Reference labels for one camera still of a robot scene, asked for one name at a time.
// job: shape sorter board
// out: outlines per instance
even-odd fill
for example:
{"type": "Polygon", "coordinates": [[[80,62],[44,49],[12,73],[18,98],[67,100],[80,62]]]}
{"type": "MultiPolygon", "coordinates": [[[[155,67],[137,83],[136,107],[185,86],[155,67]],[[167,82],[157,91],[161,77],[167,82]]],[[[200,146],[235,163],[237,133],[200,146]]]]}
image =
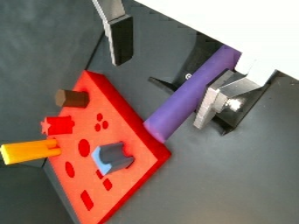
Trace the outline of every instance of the shape sorter board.
{"type": "Polygon", "coordinates": [[[145,131],[143,120],[104,75],[84,71],[75,91],[87,92],[85,108],[63,108],[75,125],[71,134],[53,135],[61,154],[51,157],[69,203],[83,224],[104,223],[171,156],[145,131]],[[124,143],[135,162],[103,177],[91,153],[99,145],[124,143]]]}

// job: brown block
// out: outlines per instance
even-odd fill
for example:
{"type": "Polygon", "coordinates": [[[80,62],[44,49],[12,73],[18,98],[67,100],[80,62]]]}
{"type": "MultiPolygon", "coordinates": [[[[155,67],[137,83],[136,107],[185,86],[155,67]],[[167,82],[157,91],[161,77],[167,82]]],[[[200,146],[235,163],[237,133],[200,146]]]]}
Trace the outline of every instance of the brown block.
{"type": "Polygon", "coordinates": [[[60,89],[55,99],[60,107],[85,108],[89,104],[89,94],[85,92],[60,89]]]}

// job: purple cylinder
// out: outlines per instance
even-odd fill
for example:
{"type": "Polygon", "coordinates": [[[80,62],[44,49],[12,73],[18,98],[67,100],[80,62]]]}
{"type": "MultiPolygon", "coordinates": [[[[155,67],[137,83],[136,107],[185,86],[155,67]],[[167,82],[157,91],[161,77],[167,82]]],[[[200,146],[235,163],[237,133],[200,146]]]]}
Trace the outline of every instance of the purple cylinder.
{"type": "Polygon", "coordinates": [[[232,70],[239,61],[240,52],[223,45],[213,53],[191,78],[183,83],[161,107],[144,121],[144,127],[155,139],[164,143],[183,124],[205,95],[207,85],[224,69],[232,70]]]}

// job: yellow block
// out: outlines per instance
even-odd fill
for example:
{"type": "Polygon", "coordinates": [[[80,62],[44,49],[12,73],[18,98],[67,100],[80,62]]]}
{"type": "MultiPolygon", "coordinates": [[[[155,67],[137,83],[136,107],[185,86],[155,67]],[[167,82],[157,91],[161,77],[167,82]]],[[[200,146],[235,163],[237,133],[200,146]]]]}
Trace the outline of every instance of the yellow block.
{"type": "Polygon", "coordinates": [[[2,144],[0,151],[6,165],[61,154],[61,149],[57,147],[55,139],[2,144]]]}

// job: blue block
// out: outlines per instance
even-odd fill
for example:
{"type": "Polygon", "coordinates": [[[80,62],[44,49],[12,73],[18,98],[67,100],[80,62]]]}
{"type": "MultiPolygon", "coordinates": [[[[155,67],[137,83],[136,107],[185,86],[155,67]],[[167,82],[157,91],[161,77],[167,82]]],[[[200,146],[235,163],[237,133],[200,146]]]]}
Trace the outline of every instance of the blue block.
{"type": "Polygon", "coordinates": [[[124,144],[112,143],[97,148],[91,153],[93,161],[103,175],[127,168],[135,161],[133,157],[125,157],[123,152],[124,144]]]}

